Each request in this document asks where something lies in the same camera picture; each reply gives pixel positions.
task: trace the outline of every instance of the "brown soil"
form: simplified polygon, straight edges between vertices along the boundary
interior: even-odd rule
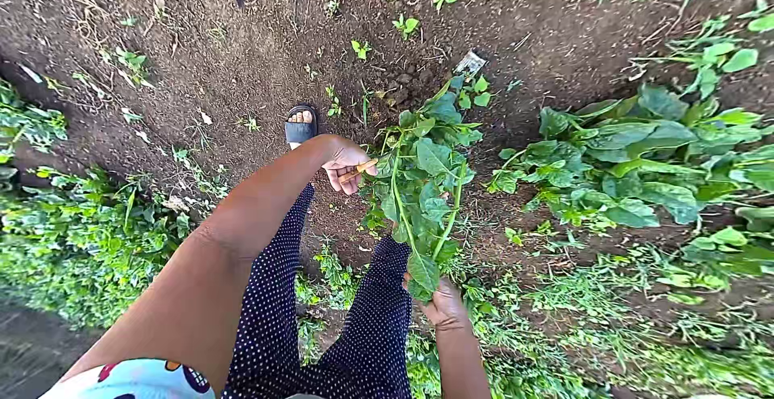
[[[430,97],[472,48],[489,60],[484,73],[497,96],[490,107],[473,108],[465,115],[483,123],[485,137],[470,150],[479,176],[465,193],[462,216],[479,225],[467,233],[475,241],[469,254],[478,262],[520,265],[519,276],[530,285],[536,273],[546,270],[547,257],[525,256],[537,242],[516,249],[505,240],[503,228],[530,231],[551,217],[545,211],[519,211],[532,195],[529,187],[516,195],[489,195],[480,187],[501,164],[499,149],[537,140],[537,115],[543,105],[577,108],[631,95],[637,82],[626,78],[636,72],[629,68],[629,58],[657,52],[665,39],[695,30],[705,18],[750,10],[755,0],[692,0],[682,17],[682,0],[459,0],[440,13],[431,0],[339,0],[335,17],[326,15],[326,1],[244,0],[240,8],[236,0],[0,0],[0,75],[25,98],[61,109],[70,122],[70,140],[56,146],[55,154],[20,150],[15,163],[64,170],[98,164],[121,177],[148,173],[164,191],[202,197],[174,161],[172,147],[198,149],[193,155],[208,174],[215,176],[223,165],[229,170],[229,184],[235,185],[287,150],[283,117],[297,102],[320,109],[323,131],[373,143],[379,128],[395,123],[402,109],[415,108]],[[165,17],[153,18],[154,4],[163,5]],[[407,41],[391,24],[401,13],[421,21],[419,34]],[[139,18],[135,27],[119,23],[128,16]],[[374,48],[367,61],[355,57],[351,39],[368,41]],[[774,49],[769,40],[755,44],[762,51],[761,66],[727,76],[721,98],[728,107],[772,113]],[[117,46],[148,55],[155,90],[131,89],[114,68],[102,63],[98,48]],[[57,95],[33,83],[18,64],[71,88]],[[663,83],[681,74],[674,68],[650,68],[661,76],[646,77]],[[109,90],[109,101],[79,86],[71,78],[74,71],[92,75]],[[508,91],[514,80],[522,84]],[[334,85],[341,98],[340,117],[325,116],[328,85]],[[362,86],[391,91],[387,97],[399,100],[391,106],[372,96],[367,127]],[[127,124],[121,108],[143,115],[143,123]],[[200,111],[213,120],[201,127],[209,138],[205,147],[190,128],[201,122]],[[237,125],[248,116],[258,120],[259,131]],[[152,143],[145,143],[136,131],[147,133]],[[368,263],[375,242],[367,230],[358,229],[366,210],[360,197],[334,193],[322,174],[313,183],[316,198],[304,238],[305,269],[314,273],[315,262],[309,258],[319,242],[312,236],[336,238],[336,250],[345,262]],[[709,226],[713,221],[721,225],[728,216],[725,211],[707,213],[718,213],[707,216]],[[625,242],[635,241],[673,249],[690,230],[672,225],[619,229],[610,238],[576,232],[589,249],[548,261],[571,270],[593,262],[596,252],[621,252]]]

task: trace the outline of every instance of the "leg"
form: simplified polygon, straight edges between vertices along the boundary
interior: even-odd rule
[[[314,188],[307,185],[271,243],[253,260],[224,399],[286,397],[277,391],[285,389],[277,374],[299,368],[294,282],[300,266],[301,230],[313,195]]]
[[[382,239],[363,278],[341,337],[325,352],[320,366],[353,378],[365,378],[387,397],[408,398],[406,335],[411,297],[403,290],[403,273],[411,248]]]

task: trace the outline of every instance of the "person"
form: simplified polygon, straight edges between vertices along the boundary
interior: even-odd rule
[[[351,195],[362,176],[337,178],[369,158],[349,139],[317,135],[310,106],[289,112],[285,136],[291,151],[231,191],[42,397],[410,397],[410,248],[390,236],[373,251],[341,336],[319,363],[300,365],[294,280],[309,181],[322,167],[336,191]],[[435,326],[443,395],[489,397],[457,290],[442,279],[422,311]]]

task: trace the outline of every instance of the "navy polka dot pants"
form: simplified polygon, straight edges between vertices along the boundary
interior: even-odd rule
[[[295,272],[314,188],[307,185],[272,242],[252,263],[228,381],[221,399],[408,398],[406,334],[411,298],[401,283],[410,247],[385,237],[374,248],[341,337],[315,365],[301,366]]]

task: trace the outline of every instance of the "black sandal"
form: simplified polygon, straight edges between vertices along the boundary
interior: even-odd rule
[[[304,110],[312,112],[312,122],[292,123],[290,121],[285,121],[285,142],[302,143],[305,140],[312,139],[313,137],[317,136],[317,113],[314,110],[314,107],[299,104],[298,106],[290,109],[290,112],[288,112],[288,116],[285,117],[285,119],[288,119],[293,115],[299,115]]]

